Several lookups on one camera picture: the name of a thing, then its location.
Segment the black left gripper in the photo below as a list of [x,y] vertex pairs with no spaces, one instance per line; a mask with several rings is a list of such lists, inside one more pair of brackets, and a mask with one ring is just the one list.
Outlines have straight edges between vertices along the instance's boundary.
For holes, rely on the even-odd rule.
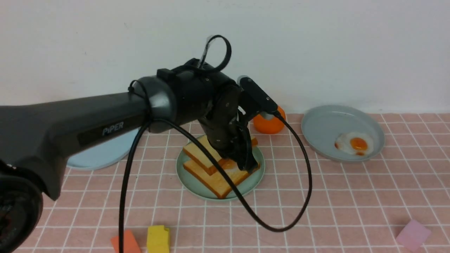
[[252,153],[249,129],[236,121],[240,94],[241,88],[236,85],[219,88],[213,96],[210,111],[198,121],[220,157],[235,161],[241,171],[254,173],[258,163]]

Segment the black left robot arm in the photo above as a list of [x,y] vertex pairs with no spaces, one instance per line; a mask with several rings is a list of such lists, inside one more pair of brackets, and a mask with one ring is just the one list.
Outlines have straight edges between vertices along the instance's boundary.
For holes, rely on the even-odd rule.
[[133,81],[125,93],[1,106],[1,252],[33,232],[43,194],[58,199],[69,157],[138,128],[156,134],[198,120],[221,157],[253,172],[248,121],[238,119],[242,90],[223,68],[191,59]]

